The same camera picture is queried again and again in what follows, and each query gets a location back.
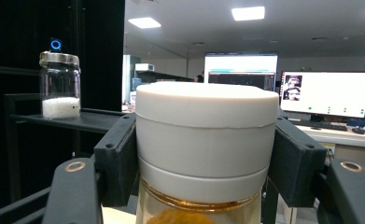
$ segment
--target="black rack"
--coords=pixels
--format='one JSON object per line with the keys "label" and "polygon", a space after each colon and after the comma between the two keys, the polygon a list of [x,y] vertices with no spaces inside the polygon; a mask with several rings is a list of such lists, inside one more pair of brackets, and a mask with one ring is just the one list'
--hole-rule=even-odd
{"label": "black rack", "polygon": [[0,66],[0,74],[39,77],[39,70]]}
{"label": "black rack", "polygon": [[[10,197],[12,202],[21,198],[21,178],[18,149],[17,124],[30,122],[40,125],[49,125],[74,131],[91,133],[107,133],[109,129],[125,115],[121,112],[82,108],[77,119],[44,119],[41,115],[19,115],[16,113],[17,102],[38,101],[40,94],[5,94],[5,121],[7,132],[7,154],[9,165]],[[80,148],[74,147],[74,152],[79,153]]]}
{"label": "black rack", "polygon": [[[115,117],[89,159],[59,165],[50,188],[1,208],[0,223],[102,223],[101,204],[126,205],[138,173],[135,113]],[[365,164],[334,158],[326,164],[326,155],[324,147],[293,124],[276,121],[262,189],[262,223],[275,223],[278,195],[289,207],[313,207],[317,198],[319,223],[365,223]]]}

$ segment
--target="ceiling light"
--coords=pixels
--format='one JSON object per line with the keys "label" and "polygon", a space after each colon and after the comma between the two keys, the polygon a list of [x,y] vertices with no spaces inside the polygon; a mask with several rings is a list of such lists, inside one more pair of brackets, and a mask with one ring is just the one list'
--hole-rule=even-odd
{"label": "ceiling light", "polygon": [[235,21],[262,20],[264,18],[264,7],[240,7],[232,9]]}
{"label": "ceiling light", "polygon": [[141,29],[161,27],[161,25],[150,17],[130,19],[130,23],[138,26]]}

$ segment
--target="white desk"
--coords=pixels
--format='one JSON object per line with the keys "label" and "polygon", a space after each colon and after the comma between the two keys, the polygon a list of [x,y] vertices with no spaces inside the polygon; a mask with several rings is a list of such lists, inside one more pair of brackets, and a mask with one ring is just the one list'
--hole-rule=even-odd
{"label": "white desk", "polygon": [[351,131],[353,127],[347,126],[347,132],[297,127],[317,142],[335,145],[334,156],[336,158],[346,158],[365,163],[365,134],[353,133]]}
{"label": "white desk", "polygon": [[135,224],[135,215],[109,207],[103,207],[103,219],[105,224]]}

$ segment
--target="desk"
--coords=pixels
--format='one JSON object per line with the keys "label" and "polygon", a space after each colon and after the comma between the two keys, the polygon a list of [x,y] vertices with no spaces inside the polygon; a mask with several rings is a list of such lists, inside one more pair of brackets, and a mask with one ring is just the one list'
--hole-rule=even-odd
{"label": "desk", "polygon": [[[347,126],[347,132],[328,129],[315,130],[310,127],[297,126],[314,140],[326,145],[334,145],[334,157],[346,158],[365,163],[365,134],[353,133],[353,127]],[[287,223],[295,223],[297,208],[290,208],[282,201]]]}
{"label": "desk", "polygon": [[135,224],[135,215],[120,210],[103,207],[103,219],[105,224]]}

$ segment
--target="monitor screen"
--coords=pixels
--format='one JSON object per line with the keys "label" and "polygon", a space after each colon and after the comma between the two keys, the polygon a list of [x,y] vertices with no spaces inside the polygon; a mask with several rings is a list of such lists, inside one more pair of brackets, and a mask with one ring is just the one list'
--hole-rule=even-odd
{"label": "monitor screen", "polygon": [[365,72],[287,72],[280,107],[307,114],[365,117]]}
{"label": "monitor screen", "polygon": [[205,53],[204,82],[256,86],[274,91],[276,53]]}

